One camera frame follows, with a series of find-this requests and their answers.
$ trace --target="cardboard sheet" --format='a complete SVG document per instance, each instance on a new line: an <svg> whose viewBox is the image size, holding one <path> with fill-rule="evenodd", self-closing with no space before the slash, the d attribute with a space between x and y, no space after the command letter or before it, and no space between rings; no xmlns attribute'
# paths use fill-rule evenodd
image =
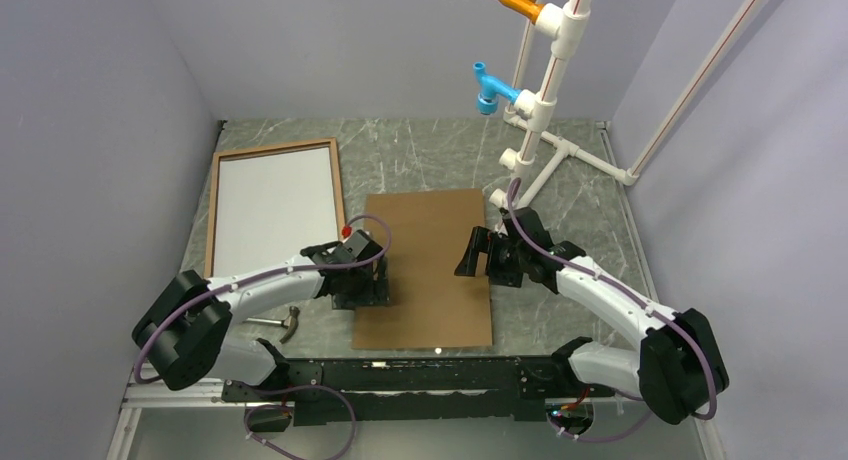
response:
<svg viewBox="0 0 848 460"><path fill-rule="evenodd" d="M365 211L392 228L389 307L358 308L353 348L435 348L492 345L492 309L485 276L455 277L471 229L484 225L479 189L368 195ZM366 228L381 244L380 227ZM485 265L484 258L479 266Z"/></svg>

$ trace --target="white wall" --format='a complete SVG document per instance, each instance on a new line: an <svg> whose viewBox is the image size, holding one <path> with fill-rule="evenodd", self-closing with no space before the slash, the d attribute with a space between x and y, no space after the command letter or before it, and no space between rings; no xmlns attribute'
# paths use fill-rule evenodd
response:
<svg viewBox="0 0 848 460"><path fill-rule="evenodd" d="M0 457L103 458L215 123L149 0L0 0Z"/></svg>
<svg viewBox="0 0 848 460"><path fill-rule="evenodd" d="M662 72L721 30L702 1L678 0L628 93L648 113L667 111L648 101ZM845 0L773 0L736 47L629 198L660 299L712 322L728 458L846 458ZM645 141L629 108L613 138L628 164Z"/></svg>
<svg viewBox="0 0 848 460"><path fill-rule="evenodd" d="M673 1L594 0L557 115L612 118ZM153 2L223 118L476 116L471 65L510 81L525 22L495 0Z"/></svg>

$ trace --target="purple cable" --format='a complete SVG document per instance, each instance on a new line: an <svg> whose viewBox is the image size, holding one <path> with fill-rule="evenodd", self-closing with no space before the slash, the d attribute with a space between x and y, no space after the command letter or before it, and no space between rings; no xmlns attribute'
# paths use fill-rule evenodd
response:
<svg viewBox="0 0 848 460"><path fill-rule="evenodd" d="M586 268L582 265L578 265L578 264L573 263L573 262L569 262L568 260L565 260L563 258L555 257L555 256L551 255L550 252L545 251L544 248L536 245L533 242L533 240L530 239L530 237L527 235L527 233L521 227L521 224L515 219L515 212L514 212L514 208L513 208L513 205L512 205L512 201L513 201L516 193L518 193L518 187L520 185L521 185L521 178L518 178L518 177L512 179L512 181L509 182L509 188L507 188L507 194L506 194L506 206L507 206L507 210L509 211L509 215L512 217L513 223L515 224L515 229L518 230L518 234L521 235L521 238L524 239L524 241L527 242L527 244L530 245L530 247L532 247L534 250L536 250L540 254L544 255L545 257L547 257L547 258L549 258L549 259L551 259L555 262L559 262L559 263L565 265L566 267L572 268L572 269L577 270L579 272L585 273L586 275L590 275L590 276L594 277L595 272L592 269ZM627 288L627 286L625 286L623 283L621 283L621 282L619 282L619 281L617 281L617 280L615 280L611 277L608 277L606 275L601 275L598 278L602 282L606 283L607 285L610 285L611 287L615 288L616 290L618 290L621 293L623 293L624 295L626 295L629 299L633 300L633 302L636 305L639 305L639 307L641 307L643 310L645 308L647 308L648 304L645 303L641 298L639 298L638 295L636 295L635 293L630 291L630 289ZM698 358L698 363L701 364L701 368L704 370L704 377L706 378L706 381L707 381L707 392L709 394L710 407L707 410L706 414L702 415L702 414L696 412L696 413L693 413L692 416L695 417L695 418L698 418L700 420L710 420L710 419L712 419L713 417L715 417L715 412L716 412L716 408L718 406L718 401L716 399L717 393L716 393L716 387L715 387L715 379L713 378L712 370L710 369L709 362L707 362L706 355L704 355L704 352L703 352L703 350L701 350L701 347L698 346L698 343L695 342L695 340L688 333L686 333L686 331L683 330L679 325L677 325L676 323L671 321L671 319L666 318L665 315L663 315L663 314L661 314L661 313L659 313L655 310L651 312L651 316L653 316L654 318L656 318L659 321L668 325L669 328L674 330L674 332L676 334L678 334L681 338L683 338L683 340L689 345L689 347L695 353L695 356Z"/></svg>
<svg viewBox="0 0 848 460"><path fill-rule="evenodd" d="M644 402L645 401L642 397L640 397L638 395L634 395L632 393L627 393L627 392L625 392L623 390L619 390L617 388L614 388L613 390L615 390L615 393L617 393L620 397L624 397L628 400L635 400L637 402Z"/></svg>
<svg viewBox="0 0 848 460"><path fill-rule="evenodd" d="M550 417L550 416L548 416L548 424L549 424L551 427L553 427L553 429L554 429L554 430L556 430L557 434L565 435L566 437L568 437L568 438L570 438L570 439L574 440L575 442L581 442L581 443L609 443L609 442L617 442L617 441L619 441L619 440L621 440L621 439L624 439L624 438L626 438L626 437L629 437L629 436L630 436L630 435L632 435L634 432L636 432L636 430L639 430L640 428L642 428L642 425L644 425L645 423L647 423L648 419L649 419L649 418L651 418L651 415L652 415L652 412L651 412L650 410L648 410L648 412L647 412L647 413L645 413L644 415L642 415L642 418L640 418L640 419L639 419L636 423L634 423L634 424L633 424L630 428L628 428L627 430L625 430L625 431L623 431L623 432L621 432L621 433L617 433L617 434L615 434L615 435L610 435L609 437L583 438L581 435L574 435L574 434L572 434L572 433L568 433L568 432L566 432L564 429L563 429L563 430L560 430L560 426L559 426L559 425L557 425L556 423L554 423L554 421L551 419L551 417Z"/></svg>
<svg viewBox="0 0 848 460"><path fill-rule="evenodd" d="M341 448L341 450L339 450L338 453L336 453L335 455L333 455L331 457L327 457L326 460L337 460L337 459L341 458L342 456L344 456L344 454L347 453L348 450L350 450L351 445L353 445L353 438L356 436L356 415L353 413L353 405L350 404L350 402L348 401L347 398L345 398L344 395L342 395L340 392L337 392L336 390L333 390L332 388L328 388L328 387L325 387L323 385L300 385L300 386L297 386L297 387L284 388L282 390L256 390L256 389L253 389L254 392L256 392L260 395L265 395L265 396L285 395L287 393L297 392L297 391L300 391L300 390L322 390L324 392L331 393L331 394L335 395L336 397L338 397L342 401L342 403L344 403L345 407L347 408L348 413L350 413L350 435L347 437L347 442L345 442L345 444ZM247 432L248 437L252 438L253 440L256 440L257 442L261 443L263 446L270 448L271 450L279 453L280 455L284 455L284 456L286 456L286 457L288 457L292 460L305 460L302 457L298 457L297 455L295 455L293 453L289 453L286 450L283 450L282 448L278 447L276 444L269 442L268 440L260 437L259 435L253 433L253 431L250 430L250 424L249 424L250 417L255 412L260 411L260 410L282 410L283 412L290 411L290 409L288 407L286 407L285 405L271 405L271 404L260 405L258 407L254 407L254 408L250 409L247 412L247 415L244 416L244 430Z"/></svg>
<svg viewBox="0 0 848 460"><path fill-rule="evenodd" d="M266 278L275 277L277 275L288 275L290 273L305 272L305 271L310 271L310 270L347 270L347 269L351 269L351 268L364 267L365 265L369 265L371 262L375 262L375 261L379 260L380 258L382 258L386 254L386 252L389 250L389 247L392 246L392 230L389 228L389 226L386 224L386 222L384 222L382 219L380 219L380 218L378 218L374 215L369 215L367 213L363 213L361 215L356 215L355 217L351 218L350 221L347 222L347 224L350 225L351 223L353 223L357 220L362 220L364 218L374 220L375 222L380 224L380 226L383 227L383 229L386 232L386 245L383 246L383 249L380 250L379 252L377 252L377 254L374 255L373 257L371 257L367 260L361 260L359 262L354 262L354 263L340 263L340 264L335 264L335 265L320 265L320 266L319 265L297 265L297 266L294 266L294 267L273 268L271 270L267 270L267 271L264 271L264 272L257 273L256 275L253 275L251 277L241 279L241 280L239 280L238 282L235 282L235 283L238 284L238 288L242 288L242 287L247 287L247 286L253 285L254 283L265 280ZM230 291L231 286L232 286L232 284L225 284L225 285L221 285L218 288L214 288L214 289L209 290L207 292L203 292L200 295L192 298L191 300L189 300L188 302L186 302L185 304L183 304L182 306L180 306L176 310L174 310L170 315L168 315L167 318L165 318L165 320L156 328L156 330L153 331L153 334L150 335L150 338L147 339L147 342L144 343L144 346L141 347L141 351L138 353L138 357L135 359L135 364L133 366L133 377L135 378L136 383L139 383L139 384L153 383L153 382L160 380L162 378L159 375L156 375L155 377L150 377L150 378L142 378L141 377L141 368L144 365L144 361L147 360L147 356L150 355L150 350L153 349L153 344L156 343L156 340L162 335L162 333L164 333L165 330L167 330L168 327L171 326L171 324L174 323L178 318L182 317L185 314L185 312L187 312L191 307L197 305L198 303L200 303L204 300L209 299L212 296Z"/></svg>

